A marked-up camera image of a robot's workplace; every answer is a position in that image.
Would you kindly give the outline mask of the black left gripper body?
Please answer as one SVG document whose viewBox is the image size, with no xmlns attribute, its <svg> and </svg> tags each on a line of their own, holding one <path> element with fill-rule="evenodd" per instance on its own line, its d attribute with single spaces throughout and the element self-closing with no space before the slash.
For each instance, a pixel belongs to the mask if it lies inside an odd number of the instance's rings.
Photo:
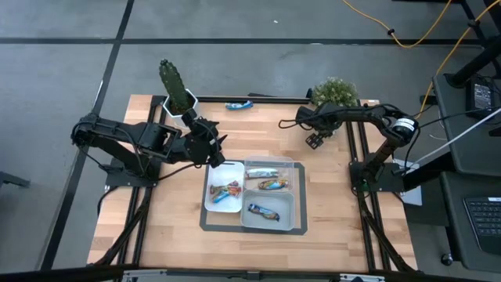
<svg viewBox="0 0 501 282">
<path fill-rule="evenodd" d="M 197 118 L 191 122 L 190 132 L 184 135 L 184 161 L 195 165 L 211 164 L 211 156 L 220 152 L 220 146 L 215 142 L 218 137 L 217 125 L 218 122 L 205 118 Z"/>
</svg>

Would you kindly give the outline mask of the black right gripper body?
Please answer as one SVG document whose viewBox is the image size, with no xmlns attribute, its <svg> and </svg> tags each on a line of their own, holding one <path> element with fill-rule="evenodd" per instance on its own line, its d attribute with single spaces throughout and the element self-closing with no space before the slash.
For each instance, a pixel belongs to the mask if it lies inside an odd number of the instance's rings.
<svg viewBox="0 0 501 282">
<path fill-rule="evenodd" d="M 335 117 L 340 111 L 341 107 L 334 104 L 323 104 L 314 110 L 301 106 L 297 110 L 295 121 L 318 133 L 334 132 L 341 126 L 341 122 Z"/>
</svg>

